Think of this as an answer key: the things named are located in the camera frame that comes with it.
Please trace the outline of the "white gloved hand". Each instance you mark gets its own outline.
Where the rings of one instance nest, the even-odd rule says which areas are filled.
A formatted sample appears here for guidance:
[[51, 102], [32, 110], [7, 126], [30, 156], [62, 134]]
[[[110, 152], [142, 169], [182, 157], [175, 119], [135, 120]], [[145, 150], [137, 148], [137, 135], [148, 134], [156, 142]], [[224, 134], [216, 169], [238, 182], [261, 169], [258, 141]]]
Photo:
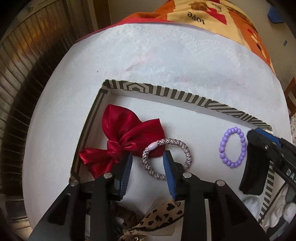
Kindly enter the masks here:
[[267, 213], [263, 228], [275, 227], [281, 218], [290, 223], [295, 216], [295, 190], [287, 184], [283, 187], [278, 197], [276, 197], [271, 210]]

